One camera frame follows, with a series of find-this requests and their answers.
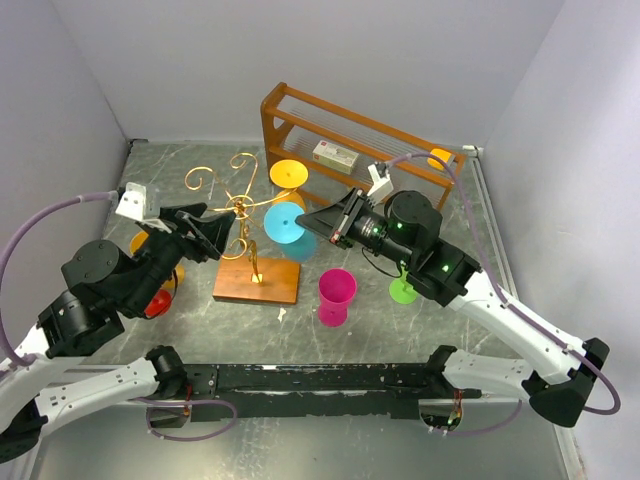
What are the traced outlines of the yellow plastic wine glass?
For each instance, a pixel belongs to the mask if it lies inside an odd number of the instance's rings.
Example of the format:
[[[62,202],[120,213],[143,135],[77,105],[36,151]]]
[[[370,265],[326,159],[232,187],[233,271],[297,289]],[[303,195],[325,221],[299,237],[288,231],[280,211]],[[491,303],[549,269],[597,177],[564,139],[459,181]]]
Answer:
[[[280,160],[270,168],[269,177],[273,184],[281,189],[273,199],[274,204],[290,202],[303,211],[306,210],[304,199],[297,192],[309,178],[308,169],[303,163],[293,159]]]

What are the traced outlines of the blue plastic wine glass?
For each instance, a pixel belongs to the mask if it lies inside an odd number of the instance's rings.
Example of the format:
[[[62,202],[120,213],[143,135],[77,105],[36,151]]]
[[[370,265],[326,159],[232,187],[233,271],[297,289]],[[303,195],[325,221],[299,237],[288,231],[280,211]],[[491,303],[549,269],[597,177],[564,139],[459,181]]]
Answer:
[[[304,210],[292,202],[272,205],[264,217],[264,230],[284,255],[292,261],[304,263],[311,259],[316,250],[314,235],[296,223]]]

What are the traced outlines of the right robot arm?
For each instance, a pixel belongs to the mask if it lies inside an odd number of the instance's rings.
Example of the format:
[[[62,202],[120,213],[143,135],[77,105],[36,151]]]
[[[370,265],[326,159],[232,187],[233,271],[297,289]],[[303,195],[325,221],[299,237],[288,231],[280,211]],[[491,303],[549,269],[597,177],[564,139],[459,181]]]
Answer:
[[[424,374],[431,395],[497,393],[527,401],[542,418],[566,428],[588,412],[608,345],[555,327],[498,285],[488,268],[441,239],[442,215],[423,194],[400,191],[377,213],[362,191],[352,190],[333,205],[299,215],[296,223],[339,248],[360,245],[392,261],[419,296],[474,319],[520,357],[510,362],[441,346],[436,365]]]

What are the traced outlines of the pink plastic wine glass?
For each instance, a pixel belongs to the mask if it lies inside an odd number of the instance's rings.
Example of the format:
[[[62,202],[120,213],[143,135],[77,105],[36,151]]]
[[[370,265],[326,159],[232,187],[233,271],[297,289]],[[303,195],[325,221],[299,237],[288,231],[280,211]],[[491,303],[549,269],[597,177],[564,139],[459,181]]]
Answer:
[[[328,327],[343,325],[357,289],[357,281],[349,271],[333,268],[324,272],[318,281],[320,322]]]

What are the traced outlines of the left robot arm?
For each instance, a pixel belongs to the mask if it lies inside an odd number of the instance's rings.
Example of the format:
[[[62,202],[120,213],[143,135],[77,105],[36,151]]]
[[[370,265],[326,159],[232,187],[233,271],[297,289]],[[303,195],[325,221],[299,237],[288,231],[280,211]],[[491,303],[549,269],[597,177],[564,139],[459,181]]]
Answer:
[[[38,316],[17,349],[1,364],[1,460],[12,461],[78,418],[137,399],[173,399],[187,385],[184,364],[171,346],[157,346],[118,371],[50,388],[122,334],[124,318],[146,309],[182,259],[219,260],[235,221],[233,212],[206,215],[206,205],[164,207],[162,229],[147,228],[134,256],[98,239],[83,245],[61,268],[66,290]]]

